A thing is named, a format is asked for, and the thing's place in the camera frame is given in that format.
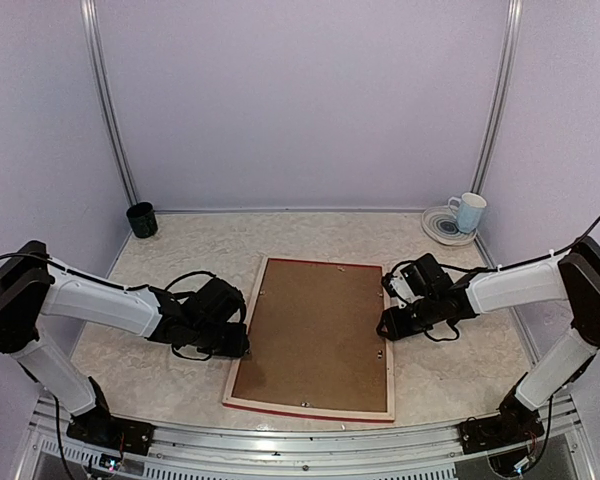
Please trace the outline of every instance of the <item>marble countertop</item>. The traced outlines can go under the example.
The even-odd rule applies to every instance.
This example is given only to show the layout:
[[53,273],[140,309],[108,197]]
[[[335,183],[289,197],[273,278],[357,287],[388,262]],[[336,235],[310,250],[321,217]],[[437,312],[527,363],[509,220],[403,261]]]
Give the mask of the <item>marble countertop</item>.
[[[473,245],[445,247],[429,239],[422,232],[419,214],[174,214],[160,215],[158,223],[156,236],[130,239],[112,280],[164,287],[187,271],[211,270],[242,290],[249,302],[263,256],[389,268],[400,260],[431,252],[441,263],[483,265]],[[181,286],[199,288],[202,283],[204,280],[191,279]],[[529,369],[508,312],[463,320],[458,327],[462,336],[456,342],[438,344],[417,336],[394,344],[396,420],[386,428],[494,412]],[[439,324],[432,334],[441,337],[451,332]],[[122,416],[249,430],[382,428],[223,407],[230,360],[182,360],[166,345],[100,325],[85,326],[73,361],[94,377],[112,412]]]

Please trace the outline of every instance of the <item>light blue mug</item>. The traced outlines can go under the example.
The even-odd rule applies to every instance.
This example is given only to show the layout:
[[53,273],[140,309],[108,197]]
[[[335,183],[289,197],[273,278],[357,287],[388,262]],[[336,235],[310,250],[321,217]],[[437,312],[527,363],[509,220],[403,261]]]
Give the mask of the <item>light blue mug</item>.
[[456,217],[458,230],[471,233],[478,228],[484,209],[487,208],[487,201],[480,195],[467,192],[461,198],[451,197],[447,206]]

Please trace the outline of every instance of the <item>wooden frame border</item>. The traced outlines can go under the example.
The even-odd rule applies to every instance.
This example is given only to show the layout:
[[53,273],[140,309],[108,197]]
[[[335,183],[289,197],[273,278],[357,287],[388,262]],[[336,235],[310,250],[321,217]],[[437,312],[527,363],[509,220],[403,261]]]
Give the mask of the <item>wooden frame border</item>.
[[[251,292],[251,298],[249,305],[247,306],[247,316],[245,323],[247,330],[251,326],[251,319],[255,312],[256,303],[260,294],[262,281],[264,280],[264,274],[267,269],[267,264],[271,260],[287,260],[296,262],[307,262],[307,263],[331,263],[336,265],[351,265],[356,267],[377,267],[377,265],[360,265],[352,263],[340,263],[340,262],[320,262],[313,260],[300,260],[297,258],[285,258],[281,256],[268,257],[264,256],[256,276],[256,281]],[[387,309],[391,306],[391,300],[386,292],[384,292],[384,308]],[[280,405],[277,403],[259,402],[255,400],[245,400],[242,398],[233,397],[233,389],[235,387],[236,379],[238,377],[238,369],[240,368],[241,359],[235,359],[231,363],[229,370],[229,378],[224,389],[222,396],[222,405],[230,408],[237,408],[241,410],[249,410],[252,412],[261,412],[274,415],[285,415],[291,417],[300,418],[311,418],[318,420],[339,420],[339,421],[355,421],[355,422],[366,422],[366,423],[393,423],[395,420],[395,372],[394,372],[394,361],[393,361],[393,343],[385,339],[385,364],[387,366],[387,411],[386,412],[360,412],[353,410],[330,410],[323,408],[311,408],[311,407],[293,407],[290,405]]]

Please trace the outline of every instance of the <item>robotic arm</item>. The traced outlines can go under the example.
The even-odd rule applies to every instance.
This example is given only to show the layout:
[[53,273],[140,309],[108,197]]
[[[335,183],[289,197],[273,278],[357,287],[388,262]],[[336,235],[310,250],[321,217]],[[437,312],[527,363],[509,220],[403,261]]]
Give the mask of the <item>robotic arm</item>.
[[388,274],[383,286],[399,305],[385,310],[377,328],[390,340],[428,332],[446,321],[545,300],[569,300],[570,328],[505,396],[495,416],[458,426],[465,453],[524,442],[544,433],[538,408],[576,380],[600,350],[600,246],[590,237],[563,255],[492,273],[473,272],[456,283],[431,254]]
[[[40,314],[119,328],[169,344],[176,355],[179,348],[193,345],[206,355],[204,360],[241,357],[249,349],[244,299],[224,280],[212,277],[198,292],[173,294],[148,285],[130,288],[72,269],[49,257],[40,242],[29,242],[19,254],[23,257],[0,268],[0,352],[11,355],[60,400],[72,416],[69,437],[146,455],[154,427],[112,416],[95,380],[81,374],[37,325]],[[229,323],[237,312],[239,322]]]

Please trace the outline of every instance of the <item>black cup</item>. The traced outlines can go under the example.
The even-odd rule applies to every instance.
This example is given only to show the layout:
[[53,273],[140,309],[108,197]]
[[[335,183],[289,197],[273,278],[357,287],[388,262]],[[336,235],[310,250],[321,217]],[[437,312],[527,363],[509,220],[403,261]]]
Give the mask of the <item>black cup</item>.
[[149,202],[140,202],[129,207],[127,218],[133,234],[138,238],[152,237],[158,231],[156,212]]

